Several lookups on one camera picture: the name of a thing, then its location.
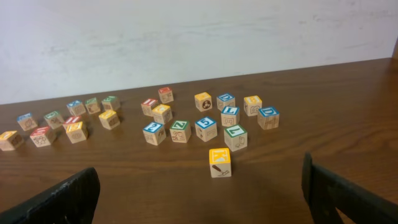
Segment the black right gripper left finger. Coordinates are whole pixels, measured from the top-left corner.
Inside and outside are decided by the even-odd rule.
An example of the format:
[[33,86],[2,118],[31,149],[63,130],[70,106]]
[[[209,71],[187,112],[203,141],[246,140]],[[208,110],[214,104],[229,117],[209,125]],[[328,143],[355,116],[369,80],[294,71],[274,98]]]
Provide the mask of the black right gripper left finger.
[[1,223],[91,223],[100,194],[92,167],[1,213]]

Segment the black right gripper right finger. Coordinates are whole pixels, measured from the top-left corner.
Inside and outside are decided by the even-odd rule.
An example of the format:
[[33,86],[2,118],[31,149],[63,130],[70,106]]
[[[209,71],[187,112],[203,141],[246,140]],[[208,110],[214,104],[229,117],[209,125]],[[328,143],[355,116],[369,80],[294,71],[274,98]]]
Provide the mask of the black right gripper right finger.
[[305,153],[302,192],[315,223],[343,223],[342,212],[355,223],[397,223],[397,204],[312,162]]

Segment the yellow O block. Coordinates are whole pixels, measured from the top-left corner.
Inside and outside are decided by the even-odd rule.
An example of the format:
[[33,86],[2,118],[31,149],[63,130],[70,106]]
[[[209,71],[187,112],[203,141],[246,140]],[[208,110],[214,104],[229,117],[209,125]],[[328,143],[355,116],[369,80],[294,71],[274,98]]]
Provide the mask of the yellow O block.
[[108,130],[111,130],[120,125],[119,117],[117,115],[117,112],[115,112],[114,110],[106,110],[98,117],[103,127]]

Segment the yellow C block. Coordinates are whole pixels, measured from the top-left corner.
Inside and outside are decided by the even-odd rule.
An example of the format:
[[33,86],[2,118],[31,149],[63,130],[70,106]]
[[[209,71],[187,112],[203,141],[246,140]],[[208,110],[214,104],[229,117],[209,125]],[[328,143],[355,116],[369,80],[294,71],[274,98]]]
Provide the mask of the yellow C block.
[[171,107],[164,104],[159,104],[152,110],[154,121],[160,124],[166,124],[172,119]]

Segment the blue L block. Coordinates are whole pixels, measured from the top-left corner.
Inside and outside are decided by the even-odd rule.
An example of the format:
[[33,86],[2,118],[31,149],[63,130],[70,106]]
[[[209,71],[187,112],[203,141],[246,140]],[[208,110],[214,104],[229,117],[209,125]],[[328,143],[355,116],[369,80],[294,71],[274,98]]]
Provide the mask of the blue L block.
[[225,106],[221,111],[221,124],[224,127],[234,126],[239,123],[240,109],[236,106]]

